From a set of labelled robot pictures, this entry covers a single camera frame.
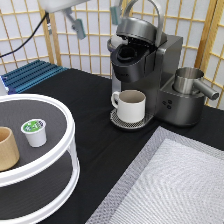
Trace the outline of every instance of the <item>gray mat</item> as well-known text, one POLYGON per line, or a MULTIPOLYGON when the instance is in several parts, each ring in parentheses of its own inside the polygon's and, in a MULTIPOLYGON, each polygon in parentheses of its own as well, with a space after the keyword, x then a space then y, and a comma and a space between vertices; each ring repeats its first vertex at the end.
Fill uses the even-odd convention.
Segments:
POLYGON ((55 106, 34 100, 19 100, 0 103, 0 126, 11 128, 20 152, 19 162, 12 168, 18 168, 46 154, 62 139, 67 123, 64 114, 55 106), (21 126, 28 120, 46 121, 47 142, 39 148, 32 148, 21 126))
POLYGON ((164 140, 109 224, 222 224, 224 160, 164 140))
POLYGON ((18 218, 43 208, 65 189, 71 175, 71 157, 66 152, 36 176, 0 188, 0 220, 18 218))
POLYGON ((119 181, 115 184, 109 194, 105 197, 96 211, 92 214, 87 224, 108 224, 109 220, 119 207, 127 193, 130 191, 142 171, 150 162, 155 152, 165 139, 176 141, 182 145, 205 152, 219 159, 224 159, 224 153, 218 149, 188 139, 173 132, 159 127, 144 148, 133 160, 119 181))

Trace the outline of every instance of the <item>mug handle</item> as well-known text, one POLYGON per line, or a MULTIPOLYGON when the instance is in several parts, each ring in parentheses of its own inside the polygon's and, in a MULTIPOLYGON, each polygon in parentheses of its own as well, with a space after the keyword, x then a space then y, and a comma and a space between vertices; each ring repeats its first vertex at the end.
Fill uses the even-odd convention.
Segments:
POLYGON ((116 102, 115 102, 115 95, 117 95, 118 97, 119 97, 119 95, 120 95, 120 92, 113 92, 113 94, 112 94, 112 96, 111 96, 111 102, 112 102, 112 105, 116 108, 116 109, 118 109, 118 105, 116 104, 116 102))

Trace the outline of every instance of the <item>black countertop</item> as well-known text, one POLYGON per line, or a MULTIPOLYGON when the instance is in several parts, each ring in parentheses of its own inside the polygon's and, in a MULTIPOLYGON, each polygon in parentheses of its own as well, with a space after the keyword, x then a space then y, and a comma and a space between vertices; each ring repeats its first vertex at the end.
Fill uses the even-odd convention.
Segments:
POLYGON ((224 150, 224 111, 209 107, 191 128, 153 120, 138 132, 117 129, 109 119, 111 86, 109 79, 70 69, 26 91, 58 99, 70 109, 81 167, 71 197, 41 223, 85 223, 159 126, 224 150))

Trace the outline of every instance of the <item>stainless steel pitcher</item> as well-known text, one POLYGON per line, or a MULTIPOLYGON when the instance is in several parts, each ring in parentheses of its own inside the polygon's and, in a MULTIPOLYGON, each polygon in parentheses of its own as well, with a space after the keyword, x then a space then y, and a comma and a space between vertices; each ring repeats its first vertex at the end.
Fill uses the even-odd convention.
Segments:
POLYGON ((193 95, 200 91, 209 99, 216 100, 219 97, 219 93, 201 81, 203 76, 204 72, 200 69, 179 68, 176 71, 173 88, 179 93, 188 95, 193 95))

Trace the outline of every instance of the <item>drip tray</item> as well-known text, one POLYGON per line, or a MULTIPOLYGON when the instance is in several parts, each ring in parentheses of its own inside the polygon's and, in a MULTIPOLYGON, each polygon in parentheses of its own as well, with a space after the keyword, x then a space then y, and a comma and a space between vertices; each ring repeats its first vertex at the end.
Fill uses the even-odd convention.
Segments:
POLYGON ((144 128, 151 120, 153 116, 150 114, 145 114, 145 117, 143 120, 137 122, 137 123, 126 123, 117 116, 117 110, 114 109, 110 113, 110 120, 111 122, 117 126, 118 128, 121 128, 126 131, 137 131, 141 128, 144 128))

